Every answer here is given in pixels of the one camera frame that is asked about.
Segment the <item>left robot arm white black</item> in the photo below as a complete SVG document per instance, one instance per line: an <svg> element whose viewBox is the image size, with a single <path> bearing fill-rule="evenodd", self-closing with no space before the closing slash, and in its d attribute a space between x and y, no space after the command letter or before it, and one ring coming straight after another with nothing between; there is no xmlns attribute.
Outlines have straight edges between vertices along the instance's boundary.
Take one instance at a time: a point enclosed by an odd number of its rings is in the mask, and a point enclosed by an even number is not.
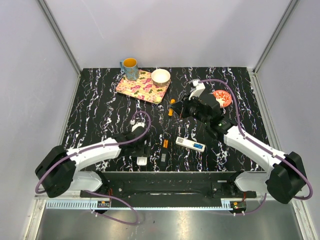
<svg viewBox="0 0 320 240"><path fill-rule="evenodd" d="M96 197L107 195L108 180L98 170L83 171L96 163L119 157L142 157L148 148L149 134L138 127L133 132L116 134L102 142L81 148L55 146L35 169L39 179L37 194L56 198L67 191L90 191Z"/></svg>

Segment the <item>white remote dark batteries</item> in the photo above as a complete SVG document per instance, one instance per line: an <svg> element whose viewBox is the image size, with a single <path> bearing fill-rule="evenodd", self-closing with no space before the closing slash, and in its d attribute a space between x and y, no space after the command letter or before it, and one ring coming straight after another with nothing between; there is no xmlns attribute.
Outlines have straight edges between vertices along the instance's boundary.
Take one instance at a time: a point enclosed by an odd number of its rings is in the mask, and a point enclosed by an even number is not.
<svg viewBox="0 0 320 240"><path fill-rule="evenodd" d="M136 159L136 164L138 166L146 166L147 163L148 163L148 158L145 156L140 156L140 157L137 157Z"/></svg>

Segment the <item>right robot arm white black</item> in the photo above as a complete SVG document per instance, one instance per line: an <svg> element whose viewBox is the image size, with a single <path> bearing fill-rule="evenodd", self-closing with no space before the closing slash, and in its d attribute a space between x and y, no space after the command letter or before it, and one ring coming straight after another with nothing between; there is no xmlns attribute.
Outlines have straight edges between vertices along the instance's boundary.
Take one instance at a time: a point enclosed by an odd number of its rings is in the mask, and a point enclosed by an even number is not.
<svg viewBox="0 0 320 240"><path fill-rule="evenodd" d="M246 133L234 120L223 115L214 96L186 95L170 108L182 119L192 117L201 122L213 139L236 149L263 169L234 174L227 186L231 197L239 198L248 191L260 192L288 204L306 185L305 168L297 153L286 154Z"/></svg>

